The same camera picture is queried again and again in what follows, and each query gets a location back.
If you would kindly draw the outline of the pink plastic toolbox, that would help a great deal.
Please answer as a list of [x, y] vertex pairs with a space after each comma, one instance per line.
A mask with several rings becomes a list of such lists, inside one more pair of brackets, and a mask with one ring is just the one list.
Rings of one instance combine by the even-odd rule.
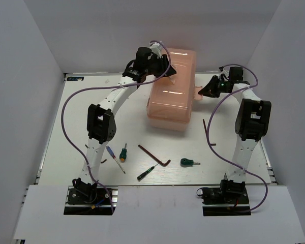
[[176, 74], [154, 82], [147, 103], [147, 117], [151, 126], [185, 131], [191, 119], [193, 102], [202, 100], [195, 85], [196, 52], [169, 49], [171, 66]]

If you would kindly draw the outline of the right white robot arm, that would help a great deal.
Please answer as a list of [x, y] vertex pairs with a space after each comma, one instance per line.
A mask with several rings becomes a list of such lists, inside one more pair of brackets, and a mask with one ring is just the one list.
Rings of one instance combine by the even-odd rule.
[[[240, 190], [245, 187], [247, 174], [261, 179], [261, 177], [248, 172], [248, 165], [256, 145], [267, 134], [271, 102], [259, 98], [253, 92], [253, 88], [258, 86], [259, 80], [250, 69], [239, 64], [229, 64], [220, 67], [219, 70], [220, 73], [214, 75], [209, 83], [198, 92], [198, 95], [218, 98], [221, 94], [225, 94], [225, 97], [212, 111], [208, 123], [204, 123], [204, 128], [207, 144], [211, 151], [219, 159], [230, 164], [222, 181], [222, 184], [227, 185], [219, 190], [220, 198], [224, 202], [230, 203], [238, 196], [236, 187]], [[230, 96], [236, 98], [239, 110], [234, 125], [236, 146], [232, 159], [227, 160], [213, 149], [209, 138], [209, 129], [217, 109]]]

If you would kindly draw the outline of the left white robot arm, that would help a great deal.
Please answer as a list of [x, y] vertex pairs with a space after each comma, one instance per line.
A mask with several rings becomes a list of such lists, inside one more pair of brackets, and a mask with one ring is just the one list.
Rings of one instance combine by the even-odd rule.
[[171, 66], [171, 56], [166, 47], [156, 41], [149, 47], [140, 47], [134, 60], [130, 61], [121, 75], [118, 85], [110, 87], [111, 92], [99, 104], [91, 104], [87, 111], [88, 149], [83, 152], [73, 142], [70, 144], [84, 158], [80, 176], [72, 181], [80, 190], [80, 197], [87, 203], [97, 198], [98, 169], [104, 150], [116, 134], [115, 115], [123, 103], [140, 86], [147, 84], [147, 76], [155, 80], [176, 74]]

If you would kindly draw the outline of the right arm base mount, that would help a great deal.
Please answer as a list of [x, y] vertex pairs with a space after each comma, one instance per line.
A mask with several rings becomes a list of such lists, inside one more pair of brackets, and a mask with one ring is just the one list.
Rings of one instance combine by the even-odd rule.
[[205, 217], [250, 216], [246, 184], [221, 180], [219, 187], [201, 187], [196, 192], [202, 199]]

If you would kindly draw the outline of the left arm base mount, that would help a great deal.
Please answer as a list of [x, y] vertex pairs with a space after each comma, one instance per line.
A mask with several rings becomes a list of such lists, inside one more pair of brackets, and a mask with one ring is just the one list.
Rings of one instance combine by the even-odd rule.
[[66, 216], [111, 216], [118, 198], [117, 188], [104, 189], [96, 183], [84, 183], [80, 178], [68, 188], [64, 207]]

